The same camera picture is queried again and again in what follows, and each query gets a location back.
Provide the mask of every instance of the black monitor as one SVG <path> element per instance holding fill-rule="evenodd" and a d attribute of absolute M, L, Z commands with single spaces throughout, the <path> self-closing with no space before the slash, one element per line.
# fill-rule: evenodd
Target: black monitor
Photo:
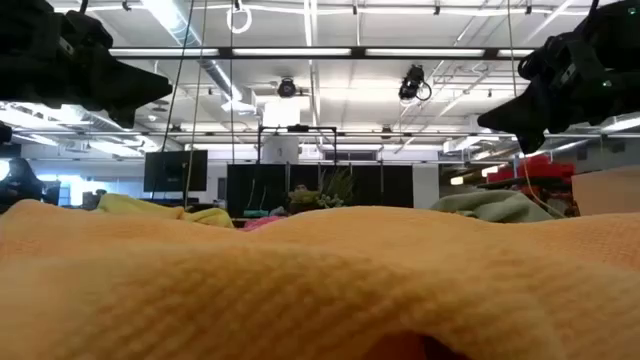
<path fill-rule="evenodd" d="M 185 191 L 189 151 L 147 153 L 144 159 L 144 191 Z M 207 191 L 207 151 L 194 151 L 189 191 Z"/>

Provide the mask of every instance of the orange blanket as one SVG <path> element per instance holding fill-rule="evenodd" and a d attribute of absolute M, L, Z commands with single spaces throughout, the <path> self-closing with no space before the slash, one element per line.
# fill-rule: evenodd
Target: orange blanket
<path fill-rule="evenodd" d="M 637 359 L 639 234 L 640 214 L 391 208 L 243 233 L 27 201 L 0 218 L 0 358 L 417 359 L 424 335 L 473 360 Z"/>

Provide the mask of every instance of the ceiling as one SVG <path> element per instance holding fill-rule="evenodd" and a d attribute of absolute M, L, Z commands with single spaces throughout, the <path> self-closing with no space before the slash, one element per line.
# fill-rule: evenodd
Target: ceiling
<path fill-rule="evenodd" d="M 171 0 L 146 0 L 167 2 Z M 179 2 L 188 14 L 191 2 Z M 307 0 L 244 0 L 250 6 L 252 24 L 241 34 L 232 34 L 227 26 L 226 14 L 230 4 L 221 1 L 198 0 L 194 4 L 192 26 L 199 29 L 202 42 L 211 47 L 269 47 L 269 46 L 464 46 L 509 47 L 507 16 L 478 16 L 476 10 L 506 9 L 502 0 L 355 0 L 358 15 L 351 10 L 355 1 L 317 0 L 317 19 L 313 18 L 312 34 L 305 34 L 304 2 Z M 601 1 L 601 5 L 613 1 Z M 78 8 L 79 1 L 49 0 L 56 9 L 64 11 Z M 440 15 L 433 15 L 434 5 L 439 3 Z M 512 8 L 523 9 L 529 3 L 535 10 L 526 15 L 514 11 L 512 35 L 516 47 L 540 46 L 548 36 L 572 30 L 588 11 L 590 0 L 513 0 Z M 121 0 L 90 0 L 88 15 L 103 22 L 117 47 L 176 47 L 176 40 L 168 33 L 142 2 L 129 1 L 132 11 L 120 8 Z M 551 21 L 549 13 L 562 5 L 570 4 Z M 451 14 L 451 11 L 465 14 Z M 244 15 L 234 16 L 238 26 Z M 136 67 L 155 71 L 168 77 L 176 86 L 172 119 L 168 112 L 156 112 L 150 104 L 138 110 L 136 121 L 140 126 L 162 130 L 167 123 L 179 124 L 190 130 L 196 123 L 197 130 L 235 131 L 255 130 L 258 118 L 254 115 L 227 113 L 222 93 L 195 61 L 135 60 L 126 61 Z M 253 89 L 259 105 L 277 100 L 274 84 L 282 77 L 292 77 L 297 86 L 311 88 L 311 71 L 317 86 L 318 118 L 321 126 L 336 126 L 345 131 L 379 131 L 383 125 L 391 125 L 397 131 L 475 131 L 474 120 L 513 97 L 512 64 L 508 61 L 409 61 L 409 60 L 220 60 L 218 64 L 231 81 Z M 434 96 L 431 100 L 414 104 L 406 109 L 398 100 L 401 78 L 410 65 L 422 65 L 429 78 Z M 200 75 L 201 88 L 197 88 Z M 465 94 L 472 85 L 472 90 Z M 517 90 L 525 89 L 527 82 L 516 78 Z M 311 98 L 296 98 L 302 109 L 301 122 L 312 125 L 314 117 Z M 149 115 L 156 117 L 150 121 Z M 186 143 L 190 137 L 176 138 Z M 197 138 L 200 142 L 226 142 L 231 138 Z M 239 139 L 255 141 L 251 137 Z M 442 143 L 446 138 L 420 138 L 414 144 Z"/>

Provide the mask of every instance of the ceiling duct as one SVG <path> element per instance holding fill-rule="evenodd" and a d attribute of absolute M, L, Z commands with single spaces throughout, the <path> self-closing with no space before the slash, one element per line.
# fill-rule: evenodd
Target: ceiling duct
<path fill-rule="evenodd" d="M 188 25 L 188 16 L 177 0 L 142 0 L 142 4 L 180 46 L 185 46 L 185 39 L 186 47 L 203 46 L 200 35 L 195 31 L 192 24 Z M 220 88 L 227 101 L 233 100 L 234 103 L 242 101 L 243 94 L 231 83 L 229 76 L 216 61 L 198 59 L 196 62 Z"/>

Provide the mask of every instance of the textured fabric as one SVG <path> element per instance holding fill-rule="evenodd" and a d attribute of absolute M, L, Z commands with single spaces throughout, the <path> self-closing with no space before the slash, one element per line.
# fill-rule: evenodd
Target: textured fabric
<path fill-rule="evenodd" d="M 638 234 L 638 214 L 345 208 L 246 233 L 21 202 L 0 218 L 0 358 L 381 359 L 414 333 L 473 360 L 637 359 Z"/>
<path fill-rule="evenodd" d="M 451 195 L 440 199 L 431 210 L 458 213 L 499 223 L 525 223 L 551 220 L 553 217 L 521 192 L 481 191 Z"/>
<path fill-rule="evenodd" d="M 229 214 L 222 209 L 213 208 L 189 214 L 184 211 L 183 207 L 169 208 L 119 194 L 103 195 L 96 211 L 118 215 L 145 215 L 162 219 L 181 219 L 205 225 L 233 228 L 233 222 Z"/>

